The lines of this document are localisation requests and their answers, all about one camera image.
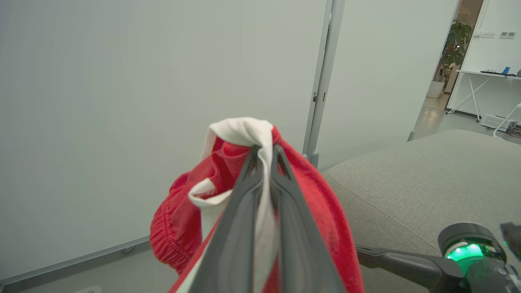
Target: red garment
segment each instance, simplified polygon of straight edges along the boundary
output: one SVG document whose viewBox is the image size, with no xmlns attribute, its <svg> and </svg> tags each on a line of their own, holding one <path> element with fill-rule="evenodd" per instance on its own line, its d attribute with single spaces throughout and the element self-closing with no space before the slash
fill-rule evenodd
<svg viewBox="0 0 521 293">
<path fill-rule="evenodd" d="M 317 169 L 284 141 L 275 127 L 271 134 L 273 144 L 284 148 L 344 286 L 349 293 L 364 292 L 353 238 L 337 196 Z M 176 292 L 214 231 L 202 243 L 200 211 L 188 198 L 188 192 L 206 178 L 216 186 L 215 194 L 232 189 L 249 149 L 217 138 L 212 154 L 173 183 L 169 196 L 154 215 L 150 233 L 154 254 L 180 275 L 170 292 Z M 277 270 L 275 265 L 264 292 L 279 292 Z"/>
</svg>

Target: green light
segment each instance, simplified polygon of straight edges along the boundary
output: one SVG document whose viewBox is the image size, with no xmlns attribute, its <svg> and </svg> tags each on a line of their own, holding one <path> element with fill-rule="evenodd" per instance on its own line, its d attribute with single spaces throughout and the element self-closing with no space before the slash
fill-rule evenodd
<svg viewBox="0 0 521 293">
<path fill-rule="evenodd" d="M 447 255 L 448 259 L 454 260 L 456 262 L 471 257 L 483 257 L 483 252 L 476 244 L 456 248 L 456 250 Z"/>
</svg>

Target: white basket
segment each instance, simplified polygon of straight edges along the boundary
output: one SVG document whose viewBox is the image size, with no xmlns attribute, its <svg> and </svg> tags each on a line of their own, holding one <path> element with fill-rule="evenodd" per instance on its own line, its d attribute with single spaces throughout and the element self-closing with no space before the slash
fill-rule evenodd
<svg viewBox="0 0 521 293">
<path fill-rule="evenodd" d="M 481 118 L 481 125 L 496 129 L 499 126 L 499 124 L 501 124 L 501 122 L 503 122 L 504 119 L 505 118 L 502 118 L 502 117 L 499 117 L 496 115 L 485 114 Z M 516 127 L 516 125 L 517 125 L 516 120 L 508 119 L 498 130 L 502 131 L 502 132 L 506 132 L 507 129 L 512 129 L 512 128 Z"/>
</svg>

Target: gray ottoman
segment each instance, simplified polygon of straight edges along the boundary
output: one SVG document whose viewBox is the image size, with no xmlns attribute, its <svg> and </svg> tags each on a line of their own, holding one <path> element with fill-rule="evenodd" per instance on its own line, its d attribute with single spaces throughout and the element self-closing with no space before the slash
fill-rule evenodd
<svg viewBox="0 0 521 293">
<path fill-rule="evenodd" d="M 342 162 L 324 177 L 357 244 L 440 255 L 438 233 L 457 222 L 521 224 L 521 145 L 449 130 Z M 509 264 L 521 265 L 507 251 Z M 366 292 L 426 292 L 382 269 L 362 267 Z"/>
</svg>

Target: white plant pot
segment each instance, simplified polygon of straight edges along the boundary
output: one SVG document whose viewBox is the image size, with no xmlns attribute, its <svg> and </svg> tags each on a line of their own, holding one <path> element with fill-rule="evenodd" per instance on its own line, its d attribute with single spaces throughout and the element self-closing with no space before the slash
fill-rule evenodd
<svg viewBox="0 0 521 293">
<path fill-rule="evenodd" d="M 439 97 L 441 94 L 441 91 L 443 90 L 443 86 L 445 85 L 444 82 L 441 81 L 431 81 L 429 92 L 427 93 L 428 97 Z"/>
</svg>

